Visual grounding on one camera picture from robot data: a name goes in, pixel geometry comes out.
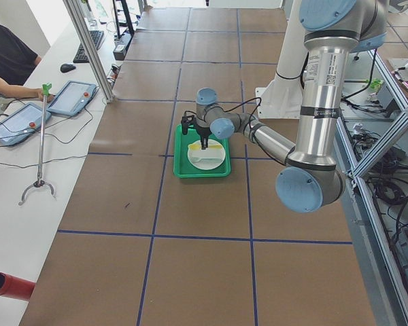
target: white wall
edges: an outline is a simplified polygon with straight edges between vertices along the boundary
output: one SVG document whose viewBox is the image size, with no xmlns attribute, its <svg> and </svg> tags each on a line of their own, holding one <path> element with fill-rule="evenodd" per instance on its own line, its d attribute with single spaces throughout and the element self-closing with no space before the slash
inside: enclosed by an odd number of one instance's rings
<svg viewBox="0 0 408 326">
<path fill-rule="evenodd" d="M 26 0 L 48 43 L 53 44 L 71 21 L 63 0 Z"/>
<path fill-rule="evenodd" d="M 0 24 L 9 28 L 40 56 L 50 48 L 26 0 L 0 0 Z"/>
</svg>

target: keyboard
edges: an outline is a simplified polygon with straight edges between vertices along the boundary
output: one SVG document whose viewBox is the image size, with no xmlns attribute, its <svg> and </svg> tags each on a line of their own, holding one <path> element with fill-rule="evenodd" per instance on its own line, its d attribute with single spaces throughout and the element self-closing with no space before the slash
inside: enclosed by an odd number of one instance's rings
<svg viewBox="0 0 408 326">
<path fill-rule="evenodd" d="M 101 47 L 102 40 L 103 40 L 103 31 L 89 31 L 90 36 L 92 40 L 94 41 L 95 48 L 98 50 Z M 74 56 L 73 59 L 74 63 L 85 63 L 89 62 L 88 57 L 86 56 L 86 53 L 83 48 L 83 44 L 79 45 L 79 48 L 77 49 L 77 53 Z"/>
</svg>

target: white desk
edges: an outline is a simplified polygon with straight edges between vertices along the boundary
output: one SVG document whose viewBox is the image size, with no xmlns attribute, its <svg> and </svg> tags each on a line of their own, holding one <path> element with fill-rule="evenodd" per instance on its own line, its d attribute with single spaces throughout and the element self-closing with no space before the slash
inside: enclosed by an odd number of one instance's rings
<svg viewBox="0 0 408 326">
<path fill-rule="evenodd" d="M 55 94 L 70 79 L 96 84 L 88 63 L 76 64 L 77 69 L 68 73 L 59 70 L 61 64 L 72 62 L 79 44 L 77 33 L 70 24 L 25 85 L 40 88 L 42 84 L 52 83 L 51 93 Z M 98 51 L 106 74 L 111 64 L 115 63 L 113 49 L 113 36 L 106 31 L 105 41 Z M 6 113 L 12 113 L 21 106 L 12 104 Z M 70 144 L 63 145 L 51 136 L 46 136 L 44 161 L 86 155 L 104 107 L 105 101 L 100 91 L 87 106 L 94 116 L 93 121 Z M 47 126 L 61 119 L 54 116 Z M 68 141 L 89 119 L 89 114 L 82 111 L 46 132 Z M 0 148 L 0 162 L 8 164 L 37 164 L 38 155 L 38 134 L 15 147 Z M 42 187 L 31 191 L 22 206 L 18 206 L 18 202 L 24 189 L 36 181 L 37 167 L 20 169 L 0 165 L 0 272 L 37 280 L 83 163 L 84 158 L 45 164 L 43 179 L 53 184 L 56 198 L 50 195 L 47 187 Z M 0 326 L 19 324 L 26 307 L 26 302 L 0 297 Z"/>
</svg>

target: computer mouse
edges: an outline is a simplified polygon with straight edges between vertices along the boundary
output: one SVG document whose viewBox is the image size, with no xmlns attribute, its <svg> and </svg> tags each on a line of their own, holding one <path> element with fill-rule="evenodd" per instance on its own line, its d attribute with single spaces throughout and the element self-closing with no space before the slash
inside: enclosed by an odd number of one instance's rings
<svg viewBox="0 0 408 326">
<path fill-rule="evenodd" d="M 63 65 L 61 65 L 61 72 L 67 73 L 68 71 L 74 70 L 75 68 L 77 67 L 71 63 L 64 63 Z"/>
</svg>

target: blue joint cap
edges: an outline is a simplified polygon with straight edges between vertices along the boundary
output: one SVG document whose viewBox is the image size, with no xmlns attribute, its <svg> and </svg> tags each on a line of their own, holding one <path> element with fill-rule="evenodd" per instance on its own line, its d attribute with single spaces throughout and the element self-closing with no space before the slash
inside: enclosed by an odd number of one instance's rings
<svg viewBox="0 0 408 326">
<path fill-rule="evenodd" d="M 218 95 L 212 88 L 201 88 L 197 92 L 197 103 L 200 105 L 210 105 L 218 102 Z"/>
<path fill-rule="evenodd" d="M 314 212 L 323 204 L 319 183 L 302 168 L 285 168 L 277 177 L 275 189 L 282 203 L 298 213 Z"/>
<path fill-rule="evenodd" d="M 386 41 L 387 33 L 371 37 L 370 39 L 363 39 L 358 45 L 351 51 L 351 53 L 358 53 L 363 51 L 369 51 L 380 47 Z"/>
<path fill-rule="evenodd" d="M 210 130 L 217 139 L 227 139 L 234 134 L 234 125 L 230 119 L 220 117 L 210 124 Z"/>
<path fill-rule="evenodd" d="M 345 18 L 355 3 L 356 0 L 302 1 L 299 20 L 308 31 L 321 31 Z"/>
</svg>

